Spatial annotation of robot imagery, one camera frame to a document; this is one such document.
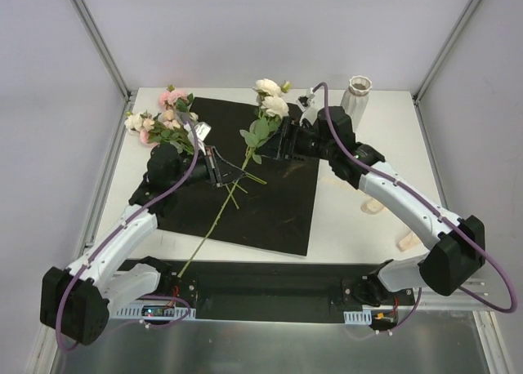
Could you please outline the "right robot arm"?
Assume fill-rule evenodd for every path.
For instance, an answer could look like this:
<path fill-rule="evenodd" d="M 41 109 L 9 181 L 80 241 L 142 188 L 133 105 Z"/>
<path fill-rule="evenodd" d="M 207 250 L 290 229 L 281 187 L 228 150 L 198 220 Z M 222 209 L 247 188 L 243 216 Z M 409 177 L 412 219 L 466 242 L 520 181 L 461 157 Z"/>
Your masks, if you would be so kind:
<path fill-rule="evenodd" d="M 318 112 L 314 123 L 285 118 L 257 151 L 274 160 L 323 159 L 335 176 L 383 204 L 420 239 L 427 254 L 386 260 L 351 289 L 362 305 L 379 307 L 410 288 L 429 287 L 450 296 L 485 264 L 485 226 L 463 219 L 402 188 L 382 154 L 359 142 L 351 119 L 339 107 Z"/>

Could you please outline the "white rose stem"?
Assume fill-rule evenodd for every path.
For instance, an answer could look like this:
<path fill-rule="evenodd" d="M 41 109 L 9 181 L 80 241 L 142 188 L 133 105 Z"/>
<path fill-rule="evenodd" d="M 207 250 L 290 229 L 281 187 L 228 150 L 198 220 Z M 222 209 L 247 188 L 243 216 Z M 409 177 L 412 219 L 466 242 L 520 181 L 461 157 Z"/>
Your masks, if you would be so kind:
<path fill-rule="evenodd" d="M 255 82 L 253 90 L 257 93 L 257 119 L 251 124 L 248 130 L 239 131 L 246 144 L 245 157 L 241 165 L 243 171 L 251 160 L 257 164 L 262 163 L 261 156 L 257 154 L 257 150 L 268 141 L 270 135 L 276 132 L 283 119 L 288 117 L 289 107 L 288 103 L 284 100 L 284 95 L 289 93 L 291 87 L 290 81 L 283 81 L 281 84 L 277 84 L 273 80 L 263 78 Z M 232 202 L 236 208 L 239 208 L 234 196 L 234 192 L 238 186 L 238 181 L 235 181 L 230 188 L 226 186 L 226 199 L 221 205 L 209 230 L 181 268 L 181 271 L 177 274 L 179 278 L 182 278 L 186 273 L 202 246 L 212 235 L 228 203 Z"/>

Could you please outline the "black wrapping paper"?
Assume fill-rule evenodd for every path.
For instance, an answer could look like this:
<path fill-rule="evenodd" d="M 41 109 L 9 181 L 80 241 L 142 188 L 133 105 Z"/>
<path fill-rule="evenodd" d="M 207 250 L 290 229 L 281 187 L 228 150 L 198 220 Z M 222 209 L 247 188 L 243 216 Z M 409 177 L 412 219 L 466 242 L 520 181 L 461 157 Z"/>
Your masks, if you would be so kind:
<path fill-rule="evenodd" d="M 210 125 L 206 144 L 227 161 L 241 166 L 246 144 L 240 130 L 257 119 L 257 107 L 198 97 L 192 111 Z M 319 162 L 316 159 L 248 163 L 247 172 L 263 179 L 243 178 L 210 238 L 248 247 L 304 256 L 307 254 Z M 159 229 L 203 237 L 227 196 L 226 189 L 200 183 L 178 189 L 174 205 L 159 218 Z"/>

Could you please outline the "pink white flower bouquet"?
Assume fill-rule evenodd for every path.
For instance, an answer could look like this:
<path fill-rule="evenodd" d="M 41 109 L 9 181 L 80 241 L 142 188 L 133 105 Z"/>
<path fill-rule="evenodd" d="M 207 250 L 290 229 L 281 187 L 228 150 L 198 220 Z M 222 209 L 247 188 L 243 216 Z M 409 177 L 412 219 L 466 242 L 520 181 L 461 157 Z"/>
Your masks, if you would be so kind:
<path fill-rule="evenodd" d="M 198 114 L 191 110 L 193 103 L 192 93 L 168 86 L 159 97 L 160 111 L 156 114 L 147 110 L 126 112 L 126 129 L 137 134 L 142 143 L 151 147 L 146 171 L 129 198 L 129 205 L 158 213 L 173 198 L 176 190 L 200 184 L 191 182 L 191 172 L 199 152 L 211 145 L 205 145 L 204 142 L 193 145 L 188 138 L 186 125 L 189 122 L 202 122 Z M 263 179 L 247 171 L 246 173 L 245 178 L 262 185 L 266 183 Z"/>

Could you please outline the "cream printed ribbon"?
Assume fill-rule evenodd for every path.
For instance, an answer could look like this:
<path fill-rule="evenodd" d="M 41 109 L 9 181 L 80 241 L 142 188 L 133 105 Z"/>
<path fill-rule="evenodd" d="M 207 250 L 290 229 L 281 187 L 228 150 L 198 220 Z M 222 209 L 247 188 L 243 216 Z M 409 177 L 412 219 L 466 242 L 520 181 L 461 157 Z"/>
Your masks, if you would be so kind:
<path fill-rule="evenodd" d="M 360 210 L 368 215 L 375 216 L 387 208 L 375 198 L 366 198 Z M 396 247 L 400 252 L 406 252 L 421 244 L 418 236 L 407 225 L 403 225 L 401 232 L 396 237 Z"/>

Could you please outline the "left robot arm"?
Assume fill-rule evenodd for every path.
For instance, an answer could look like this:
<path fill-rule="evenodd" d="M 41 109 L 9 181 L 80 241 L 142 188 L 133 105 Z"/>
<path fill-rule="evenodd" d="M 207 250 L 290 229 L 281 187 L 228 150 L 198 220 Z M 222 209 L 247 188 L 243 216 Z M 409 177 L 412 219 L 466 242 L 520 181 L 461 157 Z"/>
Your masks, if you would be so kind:
<path fill-rule="evenodd" d="M 213 146 L 193 155 L 171 144 L 155 146 L 141 183 L 114 225 L 77 260 L 63 269 L 50 268 L 42 278 L 40 321 L 54 329 L 58 346 L 69 351 L 65 339 L 90 345 L 111 315 L 143 296 L 175 299 L 172 267 L 161 260 L 147 256 L 120 276 L 116 271 L 173 208 L 175 191 L 198 183 L 221 188 L 245 175 Z"/>

